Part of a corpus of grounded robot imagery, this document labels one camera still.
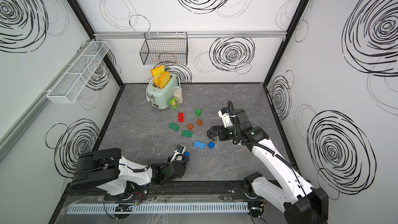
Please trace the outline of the blue square lego brick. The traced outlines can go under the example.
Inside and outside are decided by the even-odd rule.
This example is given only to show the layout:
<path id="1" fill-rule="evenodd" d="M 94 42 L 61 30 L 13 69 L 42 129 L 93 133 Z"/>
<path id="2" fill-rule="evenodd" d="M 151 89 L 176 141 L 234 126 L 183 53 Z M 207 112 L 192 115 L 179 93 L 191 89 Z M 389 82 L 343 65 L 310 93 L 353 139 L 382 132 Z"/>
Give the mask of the blue square lego brick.
<path id="1" fill-rule="evenodd" d="M 213 142 L 209 142 L 209 143 L 207 144 L 207 146 L 208 146 L 210 149 L 213 149 L 213 148 L 215 147 L 215 144 L 214 144 Z"/>

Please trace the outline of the light blue long lego brick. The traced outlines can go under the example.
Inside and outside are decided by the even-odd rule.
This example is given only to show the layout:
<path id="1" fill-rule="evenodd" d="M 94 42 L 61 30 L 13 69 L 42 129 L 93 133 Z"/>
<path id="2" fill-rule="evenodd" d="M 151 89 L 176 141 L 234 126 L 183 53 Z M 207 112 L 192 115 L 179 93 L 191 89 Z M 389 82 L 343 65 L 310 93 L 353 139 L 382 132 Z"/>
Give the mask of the light blue long lego brick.
<path id="1" fill-rule="evenodd" d="M 194 141 L 194 143 L 193 143 L 193 147 L 199 148 L 199 149 L 204 149 L 205 145 L 206 145 L 205 143 L 199 142 L 199 141 Z"/>

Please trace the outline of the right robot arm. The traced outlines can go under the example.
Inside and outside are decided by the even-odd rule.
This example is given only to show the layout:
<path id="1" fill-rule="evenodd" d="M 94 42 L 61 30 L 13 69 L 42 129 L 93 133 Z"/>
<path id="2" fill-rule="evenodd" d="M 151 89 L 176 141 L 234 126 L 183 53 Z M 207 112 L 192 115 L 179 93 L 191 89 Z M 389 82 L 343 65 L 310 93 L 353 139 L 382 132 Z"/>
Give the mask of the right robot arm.
<path id="1" fill-rule="evenodd" d="M 212 141 L 232 141 L 245 146 L 268 168 L 277 184 L 259 173 L 246 177 L 247 195 L 258 196 L 284 215 L 288 224 L 325 224 L 329 218 L 328 194 L 315 188 L 304 179 L 280 154 L 269 135 L 261 128 L 252 126 L 243 109 L 235 109 L 228 100 L 219 112 L 222 125 L 214 125 L 207 131 Z"/>

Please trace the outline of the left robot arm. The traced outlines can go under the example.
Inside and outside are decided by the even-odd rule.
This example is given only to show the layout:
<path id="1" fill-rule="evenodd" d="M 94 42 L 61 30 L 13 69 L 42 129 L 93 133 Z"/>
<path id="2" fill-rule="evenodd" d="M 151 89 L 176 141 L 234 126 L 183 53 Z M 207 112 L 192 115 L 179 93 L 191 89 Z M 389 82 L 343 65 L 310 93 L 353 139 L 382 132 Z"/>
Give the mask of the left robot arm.
<path id="1" fill-rule="evenodd" d="M 119 148 L 92 151 L 79 156 L 70 188 L 99 188 L 112 196 L 118 196 L 129 191 L 128 184 L 167 184 L 182 178 L 189 161 L 186 147 L 182 145 L 177 145 L 167 162 L 148 162 L 147 165 L 129 161 L 122 156 Z"/>

